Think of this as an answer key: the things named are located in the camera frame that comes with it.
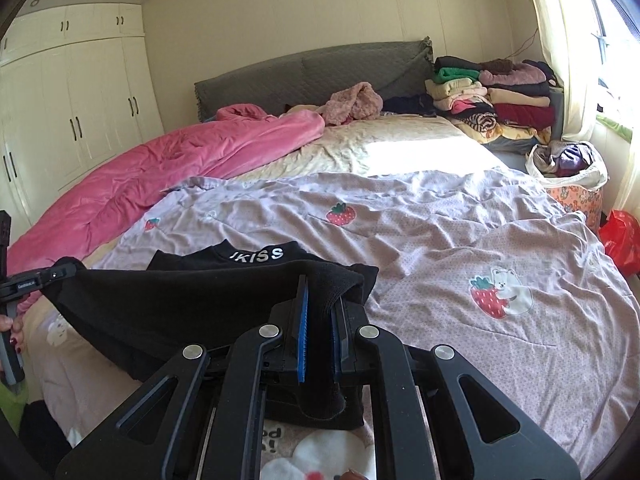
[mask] white bag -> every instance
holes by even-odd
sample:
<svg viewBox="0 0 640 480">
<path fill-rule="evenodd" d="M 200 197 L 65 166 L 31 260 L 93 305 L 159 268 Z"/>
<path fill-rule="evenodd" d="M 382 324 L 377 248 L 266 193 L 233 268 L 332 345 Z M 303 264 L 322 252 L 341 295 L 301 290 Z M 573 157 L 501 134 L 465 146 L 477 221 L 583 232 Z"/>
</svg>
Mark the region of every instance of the white bag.
<svg viewBox="0 0 640 480">
<path fill-rule="evenodd" d="M 591 148 L 591 153 L 593 153 L 593 164 L 591 164 L 586 170 L 582 170 L 574 176 L 547 178 L 540 173 L 540 170 L 533 163 L 533 153 L 536 149 L 544 148 L 541 144 L 534 146 L 529 153 L 529 156 L 527 157 L 527 172 L 547 189 L 564 186 L 582 186 L 590 191 L 597 191 L 607 183 L 607 180 L 609 180 L 609 173 L 607 173 L 607 167 L 604 160 L 602 160 L 602 156 L 598 153 L 598 150 L 596 150 L 590 142 L 585 142 L 585 144 L 588 144 Z"/>
</svg>

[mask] red plastic bag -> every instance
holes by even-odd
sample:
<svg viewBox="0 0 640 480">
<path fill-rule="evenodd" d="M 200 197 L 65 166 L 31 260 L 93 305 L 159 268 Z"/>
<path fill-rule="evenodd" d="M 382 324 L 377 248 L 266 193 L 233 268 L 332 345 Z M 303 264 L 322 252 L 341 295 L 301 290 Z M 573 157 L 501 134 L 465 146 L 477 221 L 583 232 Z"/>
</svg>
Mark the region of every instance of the red plastic bag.
<svg viewBox="0 0 640 480">
<path fill-rule="evenodd" d="M 612 211 L 600 228 L 600 240 L 625 278 L 640 272 L 640 224 L 631 213 Z"/>
</svg>

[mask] laundry basket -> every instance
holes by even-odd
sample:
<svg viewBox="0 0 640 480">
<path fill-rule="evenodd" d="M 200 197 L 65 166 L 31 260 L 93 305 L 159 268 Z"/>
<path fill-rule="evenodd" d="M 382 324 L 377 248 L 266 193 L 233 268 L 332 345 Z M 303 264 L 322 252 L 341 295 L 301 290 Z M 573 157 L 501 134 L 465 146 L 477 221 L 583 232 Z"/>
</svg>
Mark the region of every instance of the laundry basket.
<svg viewBox="0 0 640 480">
<path fill-rule="evenodd" d="M 607 167 L 598 150 L 590 142 L 584 142 L 591 149 L 593 164 L 574 176 L 546 177 L 533 162 L 535 146 L 527 158 L 527 172 L 545 187 L 546 192 L 561 203 L 567 212 L 581 211 L 586 217 L 586 224 L 591 231 L 598 234 L 602 215 L 602 187 L 609 180 Z"/>
</svg>

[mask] black t-shirt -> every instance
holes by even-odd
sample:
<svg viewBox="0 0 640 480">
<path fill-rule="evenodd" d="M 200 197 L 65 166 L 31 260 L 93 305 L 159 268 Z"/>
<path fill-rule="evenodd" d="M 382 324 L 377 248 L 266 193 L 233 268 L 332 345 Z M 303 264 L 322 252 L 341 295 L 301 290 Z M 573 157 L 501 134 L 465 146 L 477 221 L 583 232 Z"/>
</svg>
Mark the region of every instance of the black t-shirt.
<svg viewBox="0 0 640 480">
<path fill-rule="evenodd" d="M 273 305 L 295 297 L 304 274 L 307 374 L 298 403 L 308 420 L 326 421 L 344 411 L 333 382 L 330 309 L 341 297 L 364 304 L 376 267 L 326 262 L 296 242 L 257 252 L 236 250 L 227 241 L 188 256 L 158 251 L 148 270 L 87 270 L 74 258 L 56 264 L 67 262 L 76 265 L 76 275 L 47 286 L 44 295 L 80 335 L 141 381 L 186 345 L 226 346 L 267 322 Z M 285 418 L 280 420 L 305 423 Z"/>
</svg>

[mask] patterned basket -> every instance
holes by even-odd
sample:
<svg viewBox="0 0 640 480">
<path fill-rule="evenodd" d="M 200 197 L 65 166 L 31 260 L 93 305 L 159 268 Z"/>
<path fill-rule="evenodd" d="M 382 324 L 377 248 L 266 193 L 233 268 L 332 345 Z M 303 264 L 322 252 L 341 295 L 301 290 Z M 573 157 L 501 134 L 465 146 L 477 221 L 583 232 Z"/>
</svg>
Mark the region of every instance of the patterned basket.
<svg viewBox="0 0 640 480">
<path fill-rule="evenodd" d="M 598 234 L 602 215 L 602 188 L 590 191 L 582 186 L 548 188 L 546 192 L 561 203 L 568 213 L 582 211 L 587 217 L 587 227 Z"/>
</svg>

